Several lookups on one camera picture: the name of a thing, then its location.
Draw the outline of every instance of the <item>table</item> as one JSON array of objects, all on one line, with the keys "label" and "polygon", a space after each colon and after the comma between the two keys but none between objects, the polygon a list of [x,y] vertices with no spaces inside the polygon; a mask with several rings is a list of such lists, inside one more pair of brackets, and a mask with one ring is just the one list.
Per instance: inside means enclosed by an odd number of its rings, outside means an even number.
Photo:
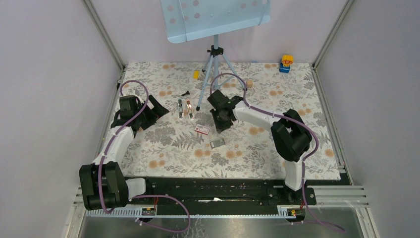
[{"label": "table", "polygon": [[[232,128],[216,133],[210,114],[212,107],[205,100],[209,92],[205,93],[200,111],[194,110],[193,121],[187,117],[178,119],[177,99],[181,94],[190,91],[191,94],[183,98],[191,100],[193,109],[197,105],[204,79],[201,72],[203,64],[132,62],[128,65],[123,80],[144,83],[149,93],[170,112],[146,131],[140,129],[137,133],[120,165],[124,175],[284,179],[285,162],[276,152],[269,132],[250,123],[236,121]],[[278,63],[232,65],[240,77],[253,81],[253,87],[247,92],[248,102],[279,113],[293,108],[317,134],[319,150],[306,162],[307,179],[340,179],[310,65],[294,63],[289,74],[280,73]],[[198,79],[193,78],[195,70],[200,71]],[[219,72],[230,72],[226,63],[220,64]],[[124,95],[145,97],[143,88],[136,83],[124,85],[122,91]],[[242,95],[240,84],[235,79],[224,84],[222,92],[229,98]],[[197,124],[210,127],[209,135],[194,132]],[[224,138],[226,145],[211,149],[210,142],[219,138]]]}]

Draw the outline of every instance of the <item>red and white box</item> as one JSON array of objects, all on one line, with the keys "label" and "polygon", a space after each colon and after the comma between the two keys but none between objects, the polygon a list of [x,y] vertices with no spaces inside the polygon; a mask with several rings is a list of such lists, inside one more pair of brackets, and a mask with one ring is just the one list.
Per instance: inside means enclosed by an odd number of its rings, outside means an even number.
[{"label": "red and white box", "polygon": [[198,133],[201,133],[201,134],[204,134],[204,135],[208,135],[209,132],[210,132],[210,127],[197,124],[196,129],[194,131],[196,131]]}]

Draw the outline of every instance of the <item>blue toy base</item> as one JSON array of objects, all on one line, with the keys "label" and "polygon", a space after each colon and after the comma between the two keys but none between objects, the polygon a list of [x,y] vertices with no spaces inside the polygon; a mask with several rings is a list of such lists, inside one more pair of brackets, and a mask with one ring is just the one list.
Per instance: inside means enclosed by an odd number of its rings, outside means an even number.
[{"label": "blue toy base", "polygon": [[288,73],[290,72],[290,66],[286,67],[286,66],[283,66],[283,63],[280,63],[280,68],[278,71],[282,73]]}]

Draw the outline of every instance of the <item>white wall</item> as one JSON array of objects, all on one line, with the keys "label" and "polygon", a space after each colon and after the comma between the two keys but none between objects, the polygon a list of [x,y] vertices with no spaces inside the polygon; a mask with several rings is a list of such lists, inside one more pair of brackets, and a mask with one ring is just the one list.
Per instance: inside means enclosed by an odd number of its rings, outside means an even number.
[{"label": "white wall", "polygon": [[382,238],[418,237],[420,1],[358,0],[319,68]]},{"label": "white wall", "polygon": [[[125,62],[206,61],[213,38],[170,43],[159,0],[92,2]],[[278,62],[283,54],[313,62],[345,2],[272,0],[269,23],[221,34],[220,46],[232,62]]]},{"label": "white wall", "polygon": [[0,1],[0,237],[60,237],[118,76],[82,2]]}]

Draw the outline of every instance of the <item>tripod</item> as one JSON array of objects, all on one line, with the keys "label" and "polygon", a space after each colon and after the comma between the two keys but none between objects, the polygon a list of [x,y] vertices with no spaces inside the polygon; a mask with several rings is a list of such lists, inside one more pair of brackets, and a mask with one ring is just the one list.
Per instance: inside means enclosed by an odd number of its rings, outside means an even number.
[{"label": "tripod", "polygon": [[[234,74],[237,74],[235,69],[232,67],[232,64],[228,60],[227,56],[223,54],[223,48],[219,47],[219,35],[214,35],[213,39],[214,39],[214,45],[211,46],[211,50],[207,50],[207,52],[210,53],[210,55],[207,58],[206,64],[204,64],[204,67],[202,69],[203,73],[206,72],[206,76],[203,81],[203,87],[201,89],[201,94],[197,103],[196,111],[200,110],[200,105],[201,105],[201,101],[203,100],[204,91],[206,90],[207,86],[210,86],[210,84],[208,83],[208,79],[209,79],[209,74],[210,74],[210,69],[211,69],[212,64],[213,64],[213,77],[216,77],[217,75],[219,75],[219,70],[218,70],[219,68],[218,56],[219,55],[222,55],[227,65],[229,66],[230,70]],[[223,84],[227,83],[232,78],[233,76],[230,76],[227,80],[225,80],[221,84],[217,84],[217,79],[216,79],[213,84],[213,89],[214,90],[219,89]]]}]

